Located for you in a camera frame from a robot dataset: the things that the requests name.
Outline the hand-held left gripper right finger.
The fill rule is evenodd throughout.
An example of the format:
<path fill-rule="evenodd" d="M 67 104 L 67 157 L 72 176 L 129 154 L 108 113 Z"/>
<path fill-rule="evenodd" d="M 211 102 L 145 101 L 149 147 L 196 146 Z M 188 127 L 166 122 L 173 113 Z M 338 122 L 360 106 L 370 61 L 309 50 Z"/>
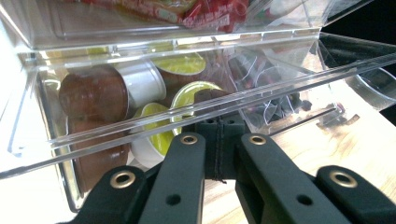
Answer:
<path fill-rule="evenodd" d="M 224 118 L 219 143 L 219 178 L 221 181 L 236 179 L 235 160 L 241 137 L 248 127 L 239 115 Z"/>

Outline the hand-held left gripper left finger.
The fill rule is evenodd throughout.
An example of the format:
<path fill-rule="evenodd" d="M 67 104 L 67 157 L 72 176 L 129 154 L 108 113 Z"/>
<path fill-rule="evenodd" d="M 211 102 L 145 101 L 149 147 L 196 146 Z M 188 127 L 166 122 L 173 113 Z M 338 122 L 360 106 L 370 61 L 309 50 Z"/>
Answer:
<path fill-rule="evenodd" d="M 205 178 L 219 180 L 218 123 L 213 119 L 204 120 L 197 122 L 194 129 L 205 139 Z"/>

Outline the white capsule green lid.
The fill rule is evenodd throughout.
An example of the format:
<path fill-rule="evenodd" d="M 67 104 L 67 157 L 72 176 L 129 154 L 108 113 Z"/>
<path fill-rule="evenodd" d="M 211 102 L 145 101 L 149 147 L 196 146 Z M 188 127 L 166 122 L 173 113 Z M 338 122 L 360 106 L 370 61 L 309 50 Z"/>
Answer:
<path fill-rule="evenodd" d="M 137 60 L 119 63 L 115 68 L 125 83 L 128 103 L 132 108 L 163 100 L 166 97 L 163 77 L 152 61 Z"/>
<path fill-rule="evenodd" d="M 202 90 L 219 90 L 219 86 L 208 81 L 193 81 L 183 86 L 175 95 L 171 108 L 180 108 L 195 103 L 194 95 Z"/>
<path fill-rule="evenodd" d="M 167 107 L 158 103 L 149 103 L 137 110 L 136 118 L 158 114 L 167 110 Z M 174 138 L 172 131 L 155 133 L 154 135 L 134 140 L 131 151 L 134 158 L 144 167 L 151 168 L 163 161 Z"/>
<path fill-rule="evenodd" d="M 199 53 L 154 58 L 153 63 L 161 71 L 179 76 L 195 76 L 206 68 L 206 61 Z"/>

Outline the pile of tea bags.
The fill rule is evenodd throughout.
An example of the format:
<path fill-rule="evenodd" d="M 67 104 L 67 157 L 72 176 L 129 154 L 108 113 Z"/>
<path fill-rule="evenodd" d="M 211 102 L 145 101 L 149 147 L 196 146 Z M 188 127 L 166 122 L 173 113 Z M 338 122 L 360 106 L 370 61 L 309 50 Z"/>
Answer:
<path fill-rule="evenodd" d="M 272 62 L 263 53 L 242 49 L 227 57 L 234 85 L 238 91 L 273 86 L 297 77 L 297 72 Z M 255 131 L 273 133 L 291 125 L 300 112 L 308 112 L 312 103 L 303 100 L 299 92 L 243 109 L 248 125 Z"/>

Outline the red snack packets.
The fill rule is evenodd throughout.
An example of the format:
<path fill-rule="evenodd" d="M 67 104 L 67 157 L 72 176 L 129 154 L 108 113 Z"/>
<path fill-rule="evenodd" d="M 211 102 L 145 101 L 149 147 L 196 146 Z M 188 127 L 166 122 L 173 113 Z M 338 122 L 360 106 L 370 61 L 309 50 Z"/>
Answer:
<path fill-rule="evenodd" d="M 79 0 L 151 21 L 230 33 L 248 14 L 249 0 Z"/>

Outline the brown coffee capsule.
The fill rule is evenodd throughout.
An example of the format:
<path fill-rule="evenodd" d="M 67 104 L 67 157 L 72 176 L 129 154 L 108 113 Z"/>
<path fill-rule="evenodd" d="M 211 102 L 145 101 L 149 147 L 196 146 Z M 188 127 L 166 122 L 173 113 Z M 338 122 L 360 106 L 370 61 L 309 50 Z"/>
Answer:
<path fill-rule="evenodd" d="M 70 119 L 68 121 L 68 133 L 80 133 L 106 125 L 108 125 L 108 122 L 101 120 Z M 89 192 L 106 172 L 118 166 L 126 165 L 130 149 L 129 144 L 124 144 L 74 159 L 80 192 Z"/>
<path fill-rule="evenodd" d="M 61 83 L 59 101 L 69 117 L 121 121 L 127 117 L 128 92 L 121 74 L 110 65 L 69 73 Z"/>

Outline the clear plastic cup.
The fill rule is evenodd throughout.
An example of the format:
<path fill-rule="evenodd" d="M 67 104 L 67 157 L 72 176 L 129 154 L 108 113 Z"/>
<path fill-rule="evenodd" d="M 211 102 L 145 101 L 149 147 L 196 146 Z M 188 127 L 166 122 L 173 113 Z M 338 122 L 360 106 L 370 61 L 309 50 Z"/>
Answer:
<path fill-rule="evenodd" d="M 377 111 L 396 105 L 396 77 L 383 68 L 347 77 L 345 82 Z"/>

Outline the clear acrylic drawer with snacks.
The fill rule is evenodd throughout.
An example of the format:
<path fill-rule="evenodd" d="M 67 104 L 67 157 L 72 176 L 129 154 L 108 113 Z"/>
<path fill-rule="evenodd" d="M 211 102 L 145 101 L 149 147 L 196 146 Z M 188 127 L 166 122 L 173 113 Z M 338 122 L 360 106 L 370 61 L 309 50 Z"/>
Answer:
<path fill-rule="evenodd" d="M 0 0 L 0 21 L 32 50 L 165 40 L 181 36 L 321 29 L 374 0 L 249 0 L 233 31 L 190 29 L 79 0 Z"/>

